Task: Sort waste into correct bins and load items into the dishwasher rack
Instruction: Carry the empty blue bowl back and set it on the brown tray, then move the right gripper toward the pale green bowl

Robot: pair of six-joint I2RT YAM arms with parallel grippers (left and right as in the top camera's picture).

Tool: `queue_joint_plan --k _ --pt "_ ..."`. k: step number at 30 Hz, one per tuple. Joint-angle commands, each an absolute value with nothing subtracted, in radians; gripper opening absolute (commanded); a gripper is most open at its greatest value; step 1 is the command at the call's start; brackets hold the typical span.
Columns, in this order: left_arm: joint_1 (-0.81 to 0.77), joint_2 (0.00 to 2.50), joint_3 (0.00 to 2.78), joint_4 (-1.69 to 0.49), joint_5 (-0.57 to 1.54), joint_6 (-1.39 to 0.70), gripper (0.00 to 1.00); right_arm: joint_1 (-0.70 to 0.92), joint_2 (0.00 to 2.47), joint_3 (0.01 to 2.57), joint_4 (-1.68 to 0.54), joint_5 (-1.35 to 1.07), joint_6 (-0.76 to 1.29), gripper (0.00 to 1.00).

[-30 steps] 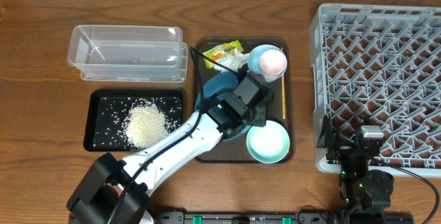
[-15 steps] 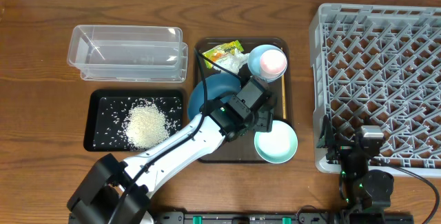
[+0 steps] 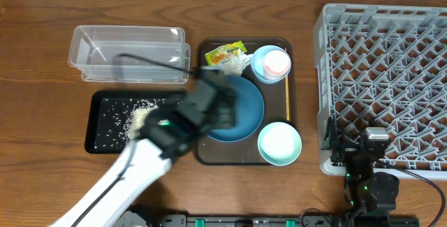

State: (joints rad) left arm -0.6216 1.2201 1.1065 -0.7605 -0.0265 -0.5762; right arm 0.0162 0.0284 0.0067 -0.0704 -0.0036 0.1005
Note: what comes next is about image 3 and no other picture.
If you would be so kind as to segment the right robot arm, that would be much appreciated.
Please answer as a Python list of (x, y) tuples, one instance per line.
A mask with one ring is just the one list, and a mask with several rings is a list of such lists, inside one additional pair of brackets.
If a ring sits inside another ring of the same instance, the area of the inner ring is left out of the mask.
[(345, 167), (344, 197), (354, 210), (363, 213), (396, 208), (399, 179), (389, 173), (374, 172), (374, 164), (385, 156), (390, 136), (383, 127), (363, 129), (353, 142), (343, 141), (332, 118), (326, 124), (322, 150), (330, 150), (330, 160)]

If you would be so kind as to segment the mint green bowl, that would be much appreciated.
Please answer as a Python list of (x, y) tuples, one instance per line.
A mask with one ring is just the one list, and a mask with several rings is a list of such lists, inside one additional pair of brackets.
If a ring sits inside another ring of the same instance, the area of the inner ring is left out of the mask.
[(258, 151), (265, 161), (274, 166), (287, 166), (295, 162), (302, 151), (298, 131), (285, 122), (273, 122), (258, 135)]

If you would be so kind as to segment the white rice pile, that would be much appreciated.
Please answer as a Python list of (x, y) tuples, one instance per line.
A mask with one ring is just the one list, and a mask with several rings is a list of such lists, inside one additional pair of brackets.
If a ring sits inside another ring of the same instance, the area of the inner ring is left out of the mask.
[(139, 100), (131, 110), (125, 123), (125, 136), (128, 141), (134, 140), (139, 135), (139, 129), (143, 126), (148, 114), (158, 108), (158, 105), (150, 100)]

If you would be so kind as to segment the dark blue plate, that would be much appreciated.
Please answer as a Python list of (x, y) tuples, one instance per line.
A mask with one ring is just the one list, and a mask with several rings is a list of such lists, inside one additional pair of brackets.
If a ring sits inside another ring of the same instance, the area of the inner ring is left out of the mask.
[(237, 142), (248, 138), (261, 125), (265, 113), (264, 100), (258, 87), (250, 80), (227, 75), (227, 81), (235, 89), (235, 126), (215, 129), (208, 136), (220, 142)]

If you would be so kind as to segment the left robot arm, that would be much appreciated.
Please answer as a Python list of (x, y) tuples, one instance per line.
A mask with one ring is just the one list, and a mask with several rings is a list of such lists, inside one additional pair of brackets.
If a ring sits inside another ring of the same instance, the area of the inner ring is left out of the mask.
[(235, 90), (215, 67), (198, 71), (196, 86), (179, 101), (152, 110), (110, 169), (55, 226), (112, 226), (173, 161), (216, 128), (235, 124)]

